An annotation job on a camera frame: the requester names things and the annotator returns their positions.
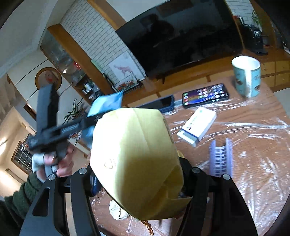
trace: mug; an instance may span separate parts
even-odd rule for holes
[[[261,84],[261,64],[252,57],[239,56],[232,60],[236,90],[247,98],[259,94]]]

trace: human hand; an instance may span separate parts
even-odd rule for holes
[[[36,153],[32,157],[32,170],[36,172],[37,178],[44,183],[46,180],[46,174],[44,165],[53,166],[53,172],[56,172],[58,177],[65,177],[72,174],[73,160],[72,160],[73,149],[68,147],[67,153],[64,159],[62,159],[57,165],[55,165],[56,158],[53,154]]]

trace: smartphone screen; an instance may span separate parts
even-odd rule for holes
[[[229,93],[224,84],[216,84],[201,89],[192,90],[182,95],[184,107],[200,106],[219,100],[227,100]]]
[[[147,104],[144,104],[142,106],[139,106],[138,108],[149,108],[149,109],[161,109],[164,107],[169,107],[172,102],[172,97],[165,97],[160,100],[156,100]]]

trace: dark green sweater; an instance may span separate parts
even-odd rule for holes
[[[18,236],[28,209],[42,183],[31,174],[13,196],[0,201],[0,236]]]

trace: orange cord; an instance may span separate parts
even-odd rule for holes
[[[153,229],[151,227],[151,224],[148,223],[148,220],[141,220],[141,222],[146,226],[146,228],[148,229],[150,235],[154,235]]]

